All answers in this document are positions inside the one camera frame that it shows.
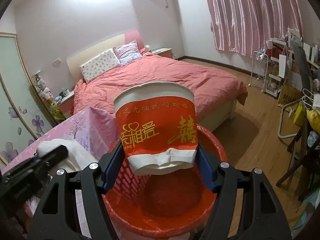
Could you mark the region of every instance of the metal screw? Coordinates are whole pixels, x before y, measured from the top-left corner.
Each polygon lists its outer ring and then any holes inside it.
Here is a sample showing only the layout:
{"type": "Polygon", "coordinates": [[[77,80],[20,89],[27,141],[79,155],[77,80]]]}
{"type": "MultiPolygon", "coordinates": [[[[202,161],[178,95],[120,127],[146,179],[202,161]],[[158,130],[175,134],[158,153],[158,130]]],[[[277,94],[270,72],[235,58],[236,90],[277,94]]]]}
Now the metal screw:
{"type": "Polygon", "coordinates": [[[64,169],[57,170],[57,175],[62,175],[64,173],[64,169]]]}
{"type": "Polygon", "coordinates": [[[89,168],[92,169],[92,170],[95,170],[96,168],[98,168],[98,166],[99,165],[97,163],[91,163],[89,168]]]}
{"type": "Polygon", "coordinates": [[[229,168],[229,163],[226,163],[226,162],[222,162],[222,163],[220,163],[220,166],[222,167],[222,168],[225,168],[225,169],[227,169],[227,168],[229,168]]]}
{"type": "Polygon", "coordinates": [[[255,168],[255,169],[254,169],[254,172],[257,173],[257,174],[262,174],[262,170],[259,169],[259,168],[255,168]]]}

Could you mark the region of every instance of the pillow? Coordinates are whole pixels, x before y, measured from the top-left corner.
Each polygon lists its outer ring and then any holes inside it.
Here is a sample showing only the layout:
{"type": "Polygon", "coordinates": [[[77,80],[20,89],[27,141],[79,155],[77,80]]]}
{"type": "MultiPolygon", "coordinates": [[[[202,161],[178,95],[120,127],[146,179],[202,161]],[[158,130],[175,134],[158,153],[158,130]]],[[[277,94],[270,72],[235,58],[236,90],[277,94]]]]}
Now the pillow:
{"type": "Polygon", "coordinates": [[[90,83],[92,80],[102,75],[103,73],[119,67],[120,61],[116,57],[113,49],[108,49],[98,56],[90,59],[88,62],[80,66],[84,80],[90,83]]]}
{"type": "Polygon", "coordinates": [[[117,55],[118,59],[120,60],[120,63],[122,66],[137,58],[142,57],[142,55],[138,50],[136,40],[120,47],[113,47],[113,50],[117,55]]]}

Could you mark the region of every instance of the heart logo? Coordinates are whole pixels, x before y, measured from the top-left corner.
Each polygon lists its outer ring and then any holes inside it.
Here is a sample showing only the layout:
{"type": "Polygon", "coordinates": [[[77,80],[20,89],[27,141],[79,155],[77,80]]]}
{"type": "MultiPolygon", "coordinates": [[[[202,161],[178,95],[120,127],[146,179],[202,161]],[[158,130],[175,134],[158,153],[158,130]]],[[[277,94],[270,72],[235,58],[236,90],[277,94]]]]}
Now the heart logo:
{"type": "Polygon", "coordinates": [[[126,124],[123,125],[123,130],[125,130],[126,132],[130,132],[130,131],[136,131],[139,128],[139,124],[137,122],[134,123],[129,123],[128,124],[128,130],[125,128],[126,124]]]}

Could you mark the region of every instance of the baseboard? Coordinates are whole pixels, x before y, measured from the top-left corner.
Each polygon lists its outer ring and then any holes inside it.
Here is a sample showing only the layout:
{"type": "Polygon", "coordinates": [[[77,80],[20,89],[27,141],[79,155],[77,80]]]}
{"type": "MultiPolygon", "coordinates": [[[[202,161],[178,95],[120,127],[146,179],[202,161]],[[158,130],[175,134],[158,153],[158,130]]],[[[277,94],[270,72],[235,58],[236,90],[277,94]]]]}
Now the baseboard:
{"type": "Polygon", "coordinates": [[[202,61],[202,62],[205,62],[205,63],[215,64],[215,65],[218,65],[220,67],[226,67],[226,68],[229,68],[229,69],[232,69],[232,70],[236,70],[238,72],[241,72],[241,73],[244,73],[244,74],[247,74],[247,75],[251,75],[251,72],[249,70],[245,70],[245,69],[242,69],[242,68],[238,68],[238,67],[235,67],[235,66],[231,66],[231,65],[228,65],[228,64],[224,64],[224,63],[221,63],[221,62],[208,60],[208,59],[204,59],[204,58],[183,56],[183,57],[178,58],[178,60],[182,60],[182,59],[186,59],[186,58],[187,59],[193,59],[193,60],[202,61]]]}
{"type": "Polygon", "coordinates": [[[183,60],[185,58],[188,58],[187,56],[178,57],[177,60],[183,60]]]}

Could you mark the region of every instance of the nightstand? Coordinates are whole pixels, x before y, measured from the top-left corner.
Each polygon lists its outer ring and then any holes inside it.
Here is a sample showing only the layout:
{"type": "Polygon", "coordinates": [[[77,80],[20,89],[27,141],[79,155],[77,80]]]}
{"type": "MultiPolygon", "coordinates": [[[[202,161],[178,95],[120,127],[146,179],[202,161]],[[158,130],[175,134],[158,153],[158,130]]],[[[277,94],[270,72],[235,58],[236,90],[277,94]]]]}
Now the nightstand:
{"type": "Polygon", "coordinates": [[[59,106],[60,111],[63,113],[66,119],[73,115],[73,100],[75,98],[75,93],[73,91],[70,92],[65,98],[61,100],[57,105],[59,106]]]}
{"type": "Polygon", "coordinates": [[[168,57],[168,58],[173,58],[173,53],[172,53],[172,49],[156,49],[153,50],[151,53],[157,54],[161,57],[168,57]]]}

